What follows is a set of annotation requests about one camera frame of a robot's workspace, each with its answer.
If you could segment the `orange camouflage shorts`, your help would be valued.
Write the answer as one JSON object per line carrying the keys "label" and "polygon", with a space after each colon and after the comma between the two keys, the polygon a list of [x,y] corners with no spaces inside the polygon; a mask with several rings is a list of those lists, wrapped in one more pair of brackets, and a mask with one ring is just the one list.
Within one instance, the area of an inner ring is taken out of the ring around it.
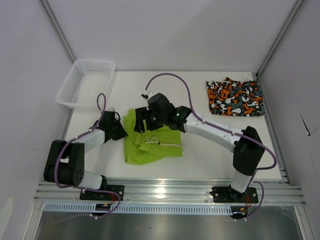
{"label": "orange camouflage shorts", "polygon": [[205,82],[209,111],[213,115],[232,117],[261,117],[265,114],[263,92],[257,81]]}

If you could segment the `aluminium corner post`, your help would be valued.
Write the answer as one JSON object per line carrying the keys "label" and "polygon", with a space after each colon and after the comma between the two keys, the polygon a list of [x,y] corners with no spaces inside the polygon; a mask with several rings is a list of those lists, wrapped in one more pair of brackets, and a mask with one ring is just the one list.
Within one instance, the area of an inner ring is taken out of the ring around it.
{"label": "aluminium corner post", "polygon": [[276,38],[274,39],[267,55],[263,59],[261,65],[259,66],[257,72],[255,73],[255,77],[257,80],[261,78],[264,71],[268,67],[269,63],[275,56],[277,50],[280,48],[282,42],[285,40],[287,34],[289,33],[290,29],[292,28],[295,20],[297,19],[298,15],[300,14],[301,10],[303,9],[304,5],[307,3],[307,0],[296,0],[294,2],[293,7],[289,11],[288,16],[286,17],[284,23],[282,24]]}
{"label": "aluminium corner post", "polygon": [[77,58],[74,54],[74,51],[71,48],[71,45],[69,44],[69,41],[67,40],[64,31],[58,21],[58,18],[56,17],[50,3],[48,0],[39,0],[38,1],[44,14],[46,15],[48,22],[50,23],[57,39],[59,40],[66,56],[68,57],[68,59],[74,63]]}

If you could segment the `white plastic basket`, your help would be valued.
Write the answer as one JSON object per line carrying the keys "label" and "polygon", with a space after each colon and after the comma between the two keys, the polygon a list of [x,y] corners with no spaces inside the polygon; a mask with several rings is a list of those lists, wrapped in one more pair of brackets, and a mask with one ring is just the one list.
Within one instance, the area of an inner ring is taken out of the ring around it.
{"label": "white plastic basket", "polygon": [[103,104],[98,94],[110,96],[115,84],[116,63],[106,59],[81,58],[71,66],[55,101],[71,109],[96,111]]}

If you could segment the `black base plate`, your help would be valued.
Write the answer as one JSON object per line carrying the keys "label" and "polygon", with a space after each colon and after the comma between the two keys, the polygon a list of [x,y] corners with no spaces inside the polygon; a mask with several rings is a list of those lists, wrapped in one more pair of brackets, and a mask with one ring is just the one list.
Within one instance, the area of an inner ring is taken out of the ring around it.
{"label": "black base plate", "polygon": [[259,202],[258,193],[254,187],[248,187],[245,192],[239,193],[231,186],[214,186],[209,194],[213,197],[215,203],[245,204],[247,200],[253,204]]}
{"label": "black base plate", "polygon": [[118,197],[115,196],[115,193],[117,193],[122,201],[125,193],[125,186],[112,184],[108,186],[107,191],[112,193],[85,190],[80,193],[79,199],[83,201],[117,201]]}

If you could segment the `lime green shorts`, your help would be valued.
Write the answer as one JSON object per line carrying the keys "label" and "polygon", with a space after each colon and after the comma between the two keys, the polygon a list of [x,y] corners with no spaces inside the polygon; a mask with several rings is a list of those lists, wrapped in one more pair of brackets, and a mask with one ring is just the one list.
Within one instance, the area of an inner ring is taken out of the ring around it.
{"label": "lime green shorts", "polygon": [[135,132],[136,112],[129,109],[123,118],[124,130],[128,136],[124,138],[124,161],[131,165],[146,165],[166,157],[182,157],[181,132],[164,126],[154,131]]}

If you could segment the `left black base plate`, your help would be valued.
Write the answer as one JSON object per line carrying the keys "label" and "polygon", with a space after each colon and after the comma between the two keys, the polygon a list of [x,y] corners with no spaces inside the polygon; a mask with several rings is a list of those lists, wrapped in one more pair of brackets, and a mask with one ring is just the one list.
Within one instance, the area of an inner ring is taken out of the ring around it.
{"label": "left black base plate", "polygon": [[112,184],[108,186],[107,191],[112,193],[85,190],[80,193],[79,199],[83,201],[117,201],[118,197],[115,196],[115,193],[117,193],[122,201],[125,193],[125,186]]}

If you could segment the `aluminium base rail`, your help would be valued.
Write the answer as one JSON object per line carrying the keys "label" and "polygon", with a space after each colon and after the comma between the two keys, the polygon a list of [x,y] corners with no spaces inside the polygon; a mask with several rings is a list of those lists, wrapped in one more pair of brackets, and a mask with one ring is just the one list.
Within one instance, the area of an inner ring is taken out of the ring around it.
{"label": "aluminium base rail", "polygon": [[[204,205],[213,201],[209,192],[212,187],[227,187],[227,180],[178,180],[178,179],[131,179],[111,178],[110,185],[124,186],[124,203]],[[287,182],[255,183],[257,193],[264,193],[263,206],[305,206],[306,200],[299,186]],[[80,190],[58,188],[54,183],[42,181],[38,184],[34,201],[78,202]]]}

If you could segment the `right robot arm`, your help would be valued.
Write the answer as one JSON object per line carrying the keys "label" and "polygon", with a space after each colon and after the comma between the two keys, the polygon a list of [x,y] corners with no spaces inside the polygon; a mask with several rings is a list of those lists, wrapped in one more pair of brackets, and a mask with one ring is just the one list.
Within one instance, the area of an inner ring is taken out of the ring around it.
{"label": "right robot arm", "polygon": [[168,127],[170,130],[200,136],[219,144],[233,154],[235,173],[228,189],[229,198],[239,202],[246,197],[246,190],[265,152],[255,128],[247,126],[246,129],[237,129],[208,121],[198,116],[190,107],[175,107],[161,93],[149,92],[144,98],[147,105],[135,109],[135,132]]}

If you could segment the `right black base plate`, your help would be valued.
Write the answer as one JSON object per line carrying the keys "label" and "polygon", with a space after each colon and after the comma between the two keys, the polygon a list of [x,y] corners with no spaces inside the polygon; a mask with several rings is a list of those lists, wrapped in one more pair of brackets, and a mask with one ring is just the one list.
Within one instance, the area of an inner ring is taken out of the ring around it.
{"label": "right black base plate", "polygon": [[247,200],[253,204],[259,202],[258,193],[254,187],[248,187],[245,192],[239,193],[231,186],[214,186],[209,194],[213,197],[215,203],[245,204]]}

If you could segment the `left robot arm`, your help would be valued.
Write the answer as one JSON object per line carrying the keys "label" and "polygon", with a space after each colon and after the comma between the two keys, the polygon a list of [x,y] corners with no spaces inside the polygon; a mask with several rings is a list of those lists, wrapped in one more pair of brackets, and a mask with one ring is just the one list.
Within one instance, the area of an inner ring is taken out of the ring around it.
{"label": "left robot arm", "polygon": [[128,134],[118,112],[104,111],[88,131],[71,140],[51,143],[43,178],[60,188],[88,189],[97,200],[108,196],[108,181],[104,175],[85,170],[85,154],[108,141],[118,141]]}

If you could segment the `right aluminium side rail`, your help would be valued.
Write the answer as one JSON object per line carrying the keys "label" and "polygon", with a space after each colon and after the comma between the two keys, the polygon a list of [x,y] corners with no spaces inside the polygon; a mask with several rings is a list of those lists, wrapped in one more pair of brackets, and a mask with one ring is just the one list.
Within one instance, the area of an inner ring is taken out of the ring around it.
{"label": "right aluminium side rail", "polygon": [[279,167],[280,173],[284,174],[283,176],[281,176],[281,178],[282,179],[286,178],[286,180],[281,180],[279,182],[279,184],[288,184],[289,186],[291,186],[292,181],[290,180],[290,176],[289,176],[288,171],[286,169],[284,155],[283,155],[283,152],[282,152],[279,140],[278,140],[276,129],[275,129],[274,124],[272,122],[272,116],[271,116],[270,108],[268,106],[268,99],[264,93],[263,93],[263,98],[264,98],[264,108],[265,108],[264,118],[265,118],[266,126],[268,129],[270,141],[271,141],[271,144],[273,147],[273,153],[275,154],[275,156],[277,158],[277,165]]}

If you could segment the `left aluminium corner post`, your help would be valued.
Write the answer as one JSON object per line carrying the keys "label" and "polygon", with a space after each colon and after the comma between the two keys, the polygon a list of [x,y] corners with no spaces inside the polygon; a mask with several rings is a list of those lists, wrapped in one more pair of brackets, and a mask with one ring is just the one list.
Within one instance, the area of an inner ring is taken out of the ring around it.
{"label": "left aluminium corner post", "polygon": [[64,31],[58,21],[58,18],[56,17],[50,3],[48,0],[39,0],[38,1],[44,14],[46,15],[48,22],[50,23],[57,39],[59,40],[66,56],[68,57],[68,59],[74,63],[77,58],[74,54],[74,51],[71,48],[71,45],[69,44],[69,41],[67,40]]}

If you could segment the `right aluminium corner post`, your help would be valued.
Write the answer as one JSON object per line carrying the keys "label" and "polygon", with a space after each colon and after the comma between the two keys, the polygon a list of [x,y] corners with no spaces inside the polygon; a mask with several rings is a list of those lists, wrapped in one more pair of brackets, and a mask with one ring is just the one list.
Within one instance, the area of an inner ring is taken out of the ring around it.
{"label": "right aluminium corner post", "polygon": [[297,19],[298,15],[300,14],[301,10],[303,9],[304,5],[307,3],[307,0],[296,0],[294,2],[293,7],[289,11],[288,16],[286,17],[284,23],[282,24],[276,38],[274,39],[267,55],[263,59],[261,65],[259,66],[257,72],[255,73],[255,77],[257,80],[261,78],[264,71],[268,67],[269,63],[275,56],[277,50],[280,48],[282,42],[285,40],[287,34],[289,33],[290,29],[292,28],[295,20]]}

